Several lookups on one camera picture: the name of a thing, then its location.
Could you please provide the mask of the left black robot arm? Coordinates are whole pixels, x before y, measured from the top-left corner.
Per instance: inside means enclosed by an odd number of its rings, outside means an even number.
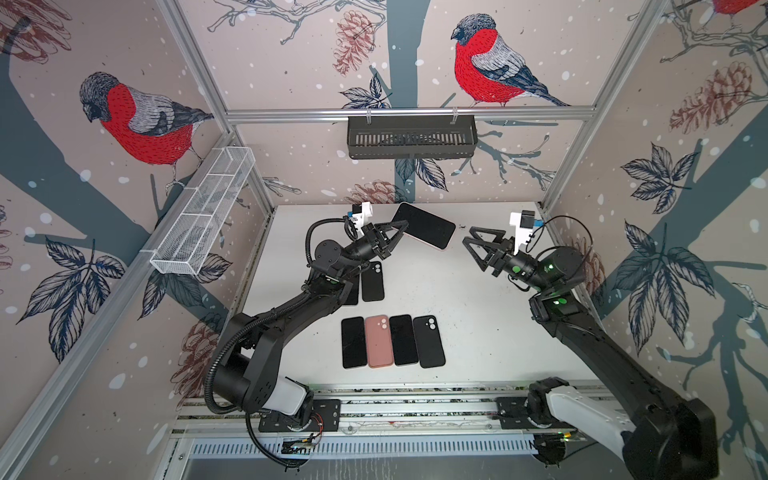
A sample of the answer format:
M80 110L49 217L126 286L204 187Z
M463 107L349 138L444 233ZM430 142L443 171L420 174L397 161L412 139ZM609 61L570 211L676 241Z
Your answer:
M391 256L408 228L405 220L369 223L350 236L347 246L331 239L313 246L314 230L332 223L352 227L342 217L310 225L304 240L309 273L296 297L255 316L238 313L219 335L203 377L203 398L212 413L277 412L297 427L310 422L314 393L279 374L283 348L312 323L339 310L353 282L374 259Z

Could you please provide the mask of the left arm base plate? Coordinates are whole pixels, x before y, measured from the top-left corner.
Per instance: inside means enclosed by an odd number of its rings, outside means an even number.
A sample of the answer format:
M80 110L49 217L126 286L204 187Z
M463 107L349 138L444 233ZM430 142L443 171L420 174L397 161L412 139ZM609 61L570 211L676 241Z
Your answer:
M259 433L319 433L337 432L341 417L341 401L315 399L310 408L299 410L296 416L288 416L270 410L260 417Z

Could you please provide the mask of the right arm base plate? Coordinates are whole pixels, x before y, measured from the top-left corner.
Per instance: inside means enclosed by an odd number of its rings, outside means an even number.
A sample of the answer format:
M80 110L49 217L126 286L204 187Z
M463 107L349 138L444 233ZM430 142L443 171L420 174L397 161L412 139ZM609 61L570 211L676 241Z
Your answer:
M502 430L527 430L527 429L562 429L567 428L566 423L552 418L535 419L528 411L528 400L526 397L497 397L495 404L497 414L495 418L499 421Z

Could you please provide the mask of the black phone case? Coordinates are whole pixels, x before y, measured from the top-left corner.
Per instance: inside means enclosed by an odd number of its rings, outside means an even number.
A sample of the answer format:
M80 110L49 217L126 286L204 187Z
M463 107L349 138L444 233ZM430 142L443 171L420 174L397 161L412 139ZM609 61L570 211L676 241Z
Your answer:
M377 302L385 298L383 267L379 261L371 261L360 275L361 296L364 302Z
M413 330L420 366L424 369L444 366L446 357L436 317L433 315L415 317Z

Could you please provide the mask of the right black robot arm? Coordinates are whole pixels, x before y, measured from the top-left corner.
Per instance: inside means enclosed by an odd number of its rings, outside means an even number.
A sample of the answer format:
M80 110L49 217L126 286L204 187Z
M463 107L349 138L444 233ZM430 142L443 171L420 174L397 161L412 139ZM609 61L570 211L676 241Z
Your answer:
M462 241L483 271L502 273L533 289L532 319L574 352L622 407L616 412L554 377L529 387L535 425L567 423L624 461L635 479L715 479L716 420L698 399L686 400L642 368L598 326L573 295L584 278L584 256L558 246L542 259L520 249L505 231L472 227Z

